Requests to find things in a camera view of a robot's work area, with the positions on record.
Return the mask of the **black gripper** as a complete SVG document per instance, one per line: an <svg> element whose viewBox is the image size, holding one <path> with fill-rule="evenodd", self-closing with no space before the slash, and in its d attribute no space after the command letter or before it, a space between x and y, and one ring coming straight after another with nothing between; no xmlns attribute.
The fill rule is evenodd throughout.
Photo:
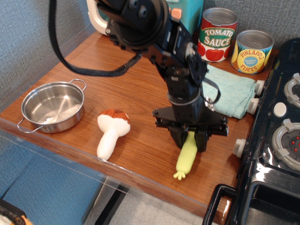
<svg viewBox="0 0 300 225"><path fill-rule="evenodd" d="M200 93L184 98L168 92L167 97L172 105L155 109L152 115L157 127L167 128L179 148L182 148L189 130L195 131L198 152L206 151L208 136L228 135L228 118L209 109Z"/></svg>

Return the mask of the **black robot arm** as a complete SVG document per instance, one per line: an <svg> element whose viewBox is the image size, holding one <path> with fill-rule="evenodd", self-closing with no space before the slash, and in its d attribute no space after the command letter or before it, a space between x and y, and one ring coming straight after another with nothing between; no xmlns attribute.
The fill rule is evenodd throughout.
<svg viewBox="0 0 300 225"><path fill-rule="evenodd" d="M135 52L156 66L167 85L170 107L153 111L158 127L167 128L182 147L189 131L199 152L213 134L228 134L228 118L212 109L203 94L203 83L216 87L205 76L192 35L170 16L164 0L99 0L97 7L109 21L106 33L122 50Z"/></svg>

